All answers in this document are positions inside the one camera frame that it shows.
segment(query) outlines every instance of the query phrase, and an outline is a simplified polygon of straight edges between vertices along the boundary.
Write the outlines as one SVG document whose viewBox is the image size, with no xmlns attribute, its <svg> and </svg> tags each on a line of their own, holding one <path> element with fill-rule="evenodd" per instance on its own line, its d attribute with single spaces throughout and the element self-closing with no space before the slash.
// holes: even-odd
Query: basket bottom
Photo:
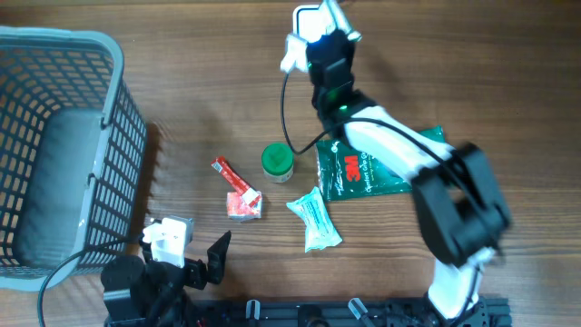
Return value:
<svg viewBox="0 0 581 327">
<path fill-rule="evenodd" d="M 53 268 L 72 254 L 87 229 L 81 217 L 87 178 L 101 133 L 100 109 L 65 109 L 44 128 L 15 236 L 17 260 Z"/>
</svg>

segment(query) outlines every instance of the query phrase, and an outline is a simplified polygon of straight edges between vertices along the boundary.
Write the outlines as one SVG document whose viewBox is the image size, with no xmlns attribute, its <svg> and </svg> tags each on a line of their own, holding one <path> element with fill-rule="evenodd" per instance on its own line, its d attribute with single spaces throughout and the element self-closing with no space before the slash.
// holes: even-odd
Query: light blue packet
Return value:
<svg viewBox="0 0 581 327">
<path fill-rule="evenodd" d="M 322 250 L 327 246 L 335 246 L 343 242 L 327 214 L 319 187 L 315 186 L 311 193 L 295 202 L 287 203 L 287 207 L 307 225 L 305 253 L 312 249 Z"/>
</svg>

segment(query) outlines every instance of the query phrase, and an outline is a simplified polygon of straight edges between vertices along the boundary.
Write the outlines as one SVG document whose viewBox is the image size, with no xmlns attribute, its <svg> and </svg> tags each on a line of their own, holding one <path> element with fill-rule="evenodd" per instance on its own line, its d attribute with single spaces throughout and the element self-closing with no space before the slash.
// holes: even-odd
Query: red candy bar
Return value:
<svg viewBox="0 0 581 327">
<path fill-rule="evenodd" d="M 261 200 L 261 195 L 254 191 L 246 181 L 244 181 L 238 174 L 236 174 L 226 158 L 219 156 L 212 161 L 212 167 L 218 171 L 228 181 L 230 185 L 241 195 L 242 200 L 246 202 L 250 207 L 253 207 Z"/>
</svg>

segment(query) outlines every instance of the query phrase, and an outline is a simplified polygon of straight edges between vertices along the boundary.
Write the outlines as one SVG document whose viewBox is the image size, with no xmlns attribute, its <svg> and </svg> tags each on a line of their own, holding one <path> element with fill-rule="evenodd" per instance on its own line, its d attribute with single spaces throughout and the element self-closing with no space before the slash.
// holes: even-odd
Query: barcode label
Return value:
<svg viewBox="0 0 581 327">
<path fill-rule="evenodd" d="M 222 172 L 222 166 L 218 162 L 212 163 L 212 167 L 214 167 L 214 169 L 217 170 L 218 173 Z"/>
</svg>

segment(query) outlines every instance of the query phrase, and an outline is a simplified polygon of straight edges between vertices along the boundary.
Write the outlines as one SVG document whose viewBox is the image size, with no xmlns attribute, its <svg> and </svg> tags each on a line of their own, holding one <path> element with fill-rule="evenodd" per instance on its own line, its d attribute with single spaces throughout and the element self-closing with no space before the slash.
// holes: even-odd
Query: red logo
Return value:
<svg viewBox="0 0 581 327">
<path fill-rule="evenodd" d="M 347 171 L 347 180 L 350 182 L 358 182 L 361 179 L 361 174 L 359 173 L 359 161 L 357 155 L 350 155 L 345 157 L 345 170 Z"/>
</svg>

